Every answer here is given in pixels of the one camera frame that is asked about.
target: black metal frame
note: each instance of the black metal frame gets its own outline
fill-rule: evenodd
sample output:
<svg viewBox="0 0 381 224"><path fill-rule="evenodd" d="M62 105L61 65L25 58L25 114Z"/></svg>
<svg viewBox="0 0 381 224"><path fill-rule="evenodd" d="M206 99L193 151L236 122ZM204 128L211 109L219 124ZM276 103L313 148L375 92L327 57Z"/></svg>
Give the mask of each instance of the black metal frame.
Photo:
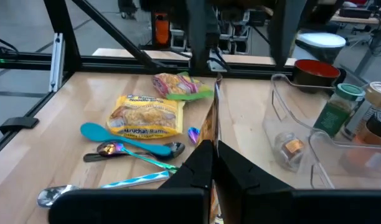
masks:
<svg viewBox="0 0 381 224"><path fill-rule="evenodd" d="M64 75L65 83L75 72L116 72L135 74L156 74L159 72L179 73L189 71L188 60L163 60L151 57L138 49L124 34L109 22L87 0L72 0L98 25L122 45L134 58L81 56L65 0L44 0L55 33L62 33L65 39ZM22 70L50 70L52 54L19 52L0 56L0 68ZM227 63L230 72L222 73L224 78L247 78L268 80L274 72L291 77L293 67L275 70L274 65L250 63ZM201 77L216 77L216 72L201 73ZM48 93L25 116L33 117L54 93ZM0 139L0 150L17 134L9 132Z"/></svg>

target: clear plastic container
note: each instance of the clear plastic container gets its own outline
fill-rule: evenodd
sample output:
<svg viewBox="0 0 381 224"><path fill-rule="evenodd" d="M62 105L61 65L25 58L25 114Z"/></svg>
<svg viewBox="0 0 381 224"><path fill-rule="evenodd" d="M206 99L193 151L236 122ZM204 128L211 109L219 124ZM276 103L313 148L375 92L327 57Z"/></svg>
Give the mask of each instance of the clear plastic container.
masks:
<svg viewBox="0 0 381 224"><path fill-rule="evenodd" d="M276 154L275 138L281 133L293 133L304 144L298 168L289 171L286 182L296 188L381 189L381 164L359 170L347 167L347 161L344 161L344 154L351 150L381 151L381 146L358 145L341 134L332 139L314 129L313 124L329 97L323 91L303 93L299 87L334 90L330 87L298 86L284 75L272 76L263 127L273 154Z"/></svg>

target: concrete floor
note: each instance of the concrete floor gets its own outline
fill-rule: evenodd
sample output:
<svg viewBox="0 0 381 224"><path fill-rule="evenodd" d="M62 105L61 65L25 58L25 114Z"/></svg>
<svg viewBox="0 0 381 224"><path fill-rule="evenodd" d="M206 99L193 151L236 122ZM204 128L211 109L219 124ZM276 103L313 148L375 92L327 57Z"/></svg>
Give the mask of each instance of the concrete floor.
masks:
<svg viewBox="0 0 381 224"><path fill-rule="evenodd" d="M66 0L78 46L82 55L96 49L122 49L112 37L82 12L71 0ZM117 0L89 0L104 16L134 44L150 40L149 14L138 11L137 21L125 21L118 14ZM265 27L259 28L266 34ZM54 31L43 0L0 0L0 38L23 52L51 53ZM252 55L269 56L266 42L253 30L249 40ZM365 54L366 46L344 49L335 64L355 69ZM362 77L381 81L381 57L377 57ZM23 116L47 93L48 71L0 69L0 125L8 118Z"/></svg>

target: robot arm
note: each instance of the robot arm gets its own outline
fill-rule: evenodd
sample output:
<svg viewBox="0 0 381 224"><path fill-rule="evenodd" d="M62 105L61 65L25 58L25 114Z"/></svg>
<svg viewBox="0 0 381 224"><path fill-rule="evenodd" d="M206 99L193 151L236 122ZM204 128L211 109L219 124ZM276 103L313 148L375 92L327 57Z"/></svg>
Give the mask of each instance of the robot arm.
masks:
<svg viewBox="0 0 381 224"><path fill-rule="evenodd" d="M191 64L203 70L213 41L209 34L218 27L211 21L212 7L226 12L244 11L265 6L273 10L268 25L270 54L278 68L282 68L289 56L296 34L303 24L325 24L341 7L344 0L140 0L145 11L168 12L172 22L184 28L192 46Z"/></svg>

